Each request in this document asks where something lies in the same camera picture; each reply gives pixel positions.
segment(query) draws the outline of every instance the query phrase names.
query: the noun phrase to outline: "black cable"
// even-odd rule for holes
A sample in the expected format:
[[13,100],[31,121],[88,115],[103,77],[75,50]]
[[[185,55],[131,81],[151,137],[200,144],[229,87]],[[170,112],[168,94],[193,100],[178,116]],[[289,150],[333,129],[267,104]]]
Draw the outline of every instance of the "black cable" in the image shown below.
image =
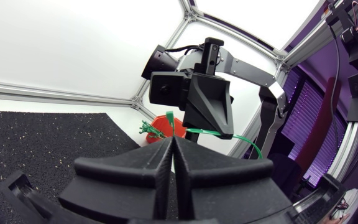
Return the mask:
[[196,46],[196,47],[189,47],[186,51],[185,51],[185,55],[191,51],[191,50],[204,50],[203,48]]
[[331,94],[331,100],[329,102],[329,107],[331,109],[331,117],[333,118],[333,122],[334,122],[334,132],[335,132],[335,149],[338,151],[339,148],[338,148],[338,130],[337,130],[337,127],[336,127],[336,120],[335,120],[335,115],[334,115],[334,108],[333,108],[333,99],[334,99],[334,93],[335,93],[335,90],[336,90],[336,83],[338,82],[338,77],[339,77],[339,67],[341,65],[340,63],[340,58],[339,58],[339,47],[338,47],[338,42],[336,41],[336,36],[335,36],[335,33],[333,31],[333,29],[329,27],[329,30],[331,31],[333,37],[334,37],[334,42],[335,42],[335,46],[336,46],[336,55],[337,55],[337,69],[336,69],[336,76],[335,76],[335,82],[334,82],[334,88],[333,88],[333,93]]
[[187,45],[184,47],[179,47],[177,49],[165,49],[166,52],[181,52],[182,50],[189,49],[190,47],[198,47],[198,45]]

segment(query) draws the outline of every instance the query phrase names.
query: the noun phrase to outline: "window blind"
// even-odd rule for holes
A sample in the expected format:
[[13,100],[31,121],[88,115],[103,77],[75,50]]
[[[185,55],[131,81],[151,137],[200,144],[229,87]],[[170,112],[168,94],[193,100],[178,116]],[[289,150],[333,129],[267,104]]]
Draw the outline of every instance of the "window blind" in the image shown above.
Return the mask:
[[[283,89],[290,99],[293,97],[299,80],[300,75],[293,70],[288,74],[288,78]],[[311,81],[306,80],[301,93],[296,100],[295,106],[291,114],[289,114],[287,122],[284,124],[282,129],[282,133],[295,143],[289,158],[295,160],[298,156],[311,132],[314,122],[316,121],[322,102],[323,95]],[[339,116],[340,115],[338,113],[335,114],[339,137],[338,143],[340,145],[346,130],[346,124],[341,121]],[[306,171],[306,174],[303,176],[305,179],[310,176],[309,183],[312,187],[316,187],[321,176],[324,175],[331,167],[331,164],[336,156],[334,144],[335,132],[334,125],[332,123],[320,151],[318,152],[312,165]]]

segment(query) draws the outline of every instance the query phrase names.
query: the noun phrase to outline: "green zip tie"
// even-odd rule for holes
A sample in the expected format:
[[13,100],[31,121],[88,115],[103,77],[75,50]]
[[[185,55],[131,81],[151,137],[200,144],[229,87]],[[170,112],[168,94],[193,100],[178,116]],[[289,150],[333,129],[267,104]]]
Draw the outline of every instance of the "green zip tie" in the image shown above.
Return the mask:
[[[215,136],[220,136],[221,135],[217,131],[208,131],[208,130],[202,130],[202,129],[197,129],[197,128],[188,128],[188,129],[186,129],[186,131],[191,132],[191,133],[198,133],[198,134],[212,134],[212,135],[215,135]],[[262,156],[262,153],[261,153],[260,149],[251,140],[249,140],[249,139],[247,139],[247,138],[245,138],[243,136],[240,136],[238,134],[233,135],[233,137],[241,139],[241,140],[246,141],[249,144],[251,144],[255,148],[256,152],[258,153],[259,159],[263,159],[263,156]]]
[[173,117],[173,111],[167,111],[165,113],[169,125],[172,127],[172,136],[175,136],[175,118]]

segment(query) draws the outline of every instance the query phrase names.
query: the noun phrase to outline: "black foam mat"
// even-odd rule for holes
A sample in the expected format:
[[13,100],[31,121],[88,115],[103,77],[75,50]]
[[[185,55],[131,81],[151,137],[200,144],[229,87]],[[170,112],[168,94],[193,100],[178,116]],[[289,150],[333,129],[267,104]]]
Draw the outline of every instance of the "black foam mat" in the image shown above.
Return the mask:
[[[22,170],[33,187],[55,203],[75,177],[77,157],[116,156],[138,147],[105,113],[0,112],[0,182]],[[176,219],[173,174],[169,194],[168,219]],[[1,192],[0,222],[23,223]]]

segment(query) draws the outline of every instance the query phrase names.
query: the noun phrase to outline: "green cable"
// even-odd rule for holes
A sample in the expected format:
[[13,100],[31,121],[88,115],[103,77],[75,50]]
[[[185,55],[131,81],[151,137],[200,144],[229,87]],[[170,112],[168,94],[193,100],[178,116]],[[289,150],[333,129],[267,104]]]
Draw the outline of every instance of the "green cable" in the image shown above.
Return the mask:
[[[197,128],[188,128],[188,129],[186,129],[186,131],[191,132],[191,133],[198,133],[198,134],[212,134],[212,135],[215,135],[215,136],[220,136],[221,135],[217,131],[208,131],[208,130],[202,130],[202,129],[197,129]],[[249,144],[251,144],[255,148],[256,152],[258,153],[259,159],[263,159],[263,156],[262,156],[262,153],[261,153],[260,149],[251,140],[246,139],[243,136],[240,136],[238,134],[233,135],[233,137],[241,139],[241,140],[246,141]]]

